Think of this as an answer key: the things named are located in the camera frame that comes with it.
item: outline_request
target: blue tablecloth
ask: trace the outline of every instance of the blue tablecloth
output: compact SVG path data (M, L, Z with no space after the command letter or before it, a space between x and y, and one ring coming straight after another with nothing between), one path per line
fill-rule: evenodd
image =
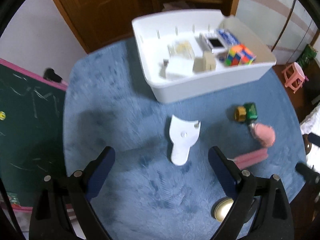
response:
M260 148L248 127L233 121L235 106L255 102L258 121L271 125L269 158L249 168L279 174L289 201L304 181L294 170L305 161L298 119L273 70L260 80L172 104L156 101L144 80L134 39L78 61L70 75L64 112L67 172L83 169L105 146L116 162L91 204L113 239L210 239L220 225L211 208L224 192L208 163L217 145L228 158ZM197 143L181 167L169 161L171 116L200 120ZM245 224L239 236L249 229Z

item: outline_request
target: storage container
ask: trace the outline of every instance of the storage container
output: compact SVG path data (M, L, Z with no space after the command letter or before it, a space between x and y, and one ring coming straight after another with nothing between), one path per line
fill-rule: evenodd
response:
M234 16L224 17L220 10L161 12L134 19L132 27L145 80L162 103L258 80L276 64L270 49L245 24ZM205 48L199 34L214 32L217 28L230 30L248 47L257 56L254 63L230 67L217 60L215 71L202 71ZM192 45L195 73L170 81L165 78L164 59L170 59L168 45L179 40L188 40Z

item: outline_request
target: chalkboard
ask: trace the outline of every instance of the chalkboard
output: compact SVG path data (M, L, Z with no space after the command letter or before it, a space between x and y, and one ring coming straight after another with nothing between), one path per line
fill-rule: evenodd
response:
M21 206L33 206L46 175L66 175L65 91L0 64L0 176Z

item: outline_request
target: beige block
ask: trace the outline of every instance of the beige block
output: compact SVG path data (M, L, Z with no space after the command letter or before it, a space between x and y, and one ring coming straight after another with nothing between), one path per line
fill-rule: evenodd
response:
M202 55L204 70L216 70L216 59L211 51L204 51Z

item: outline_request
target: rubik's cube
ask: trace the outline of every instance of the rubik's cube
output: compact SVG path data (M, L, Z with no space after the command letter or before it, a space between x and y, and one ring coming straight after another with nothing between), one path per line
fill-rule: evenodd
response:
M225 61L227 66L235 66L239 64L251 64L256 56L243 44L235 45L229 49L228 57Z

